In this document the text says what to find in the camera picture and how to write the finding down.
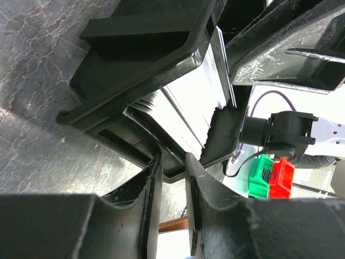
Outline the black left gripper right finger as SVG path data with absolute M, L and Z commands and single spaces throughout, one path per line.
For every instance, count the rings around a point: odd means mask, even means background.
M 185 157 L 193 258 L 344 258 L 343 199 L 244 198 Z

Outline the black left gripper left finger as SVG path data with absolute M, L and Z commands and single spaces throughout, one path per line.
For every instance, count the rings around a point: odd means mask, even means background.
M 104 196 L 2 195 L 1 258 L 155 258 L 162 176 L 156 154 Z

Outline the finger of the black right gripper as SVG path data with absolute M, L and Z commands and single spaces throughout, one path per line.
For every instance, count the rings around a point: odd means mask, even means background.
M 344 1 L 274 1 L 226 54 L 234 85 L 333 92 L 344 84 Z

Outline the black card box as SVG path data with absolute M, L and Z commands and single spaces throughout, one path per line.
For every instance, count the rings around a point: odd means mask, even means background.
M 164 181 L 183 178 L 184 151 L 131 105 L 195 69 L 215 27 L 229 42 L 265 8 L 264 1 L 121 1 L 80 35 L 90 51 L 70 81 L 81 104 L 56 121 L 145 166 L 162 150 Z

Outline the tan leather card holder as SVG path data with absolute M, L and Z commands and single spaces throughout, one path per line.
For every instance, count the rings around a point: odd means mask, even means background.
M 170 231 L 184 230 L 188 228 L 188 218 L 181 217 L 179 219 L 160 223 L 158 232 L 165 233 Z

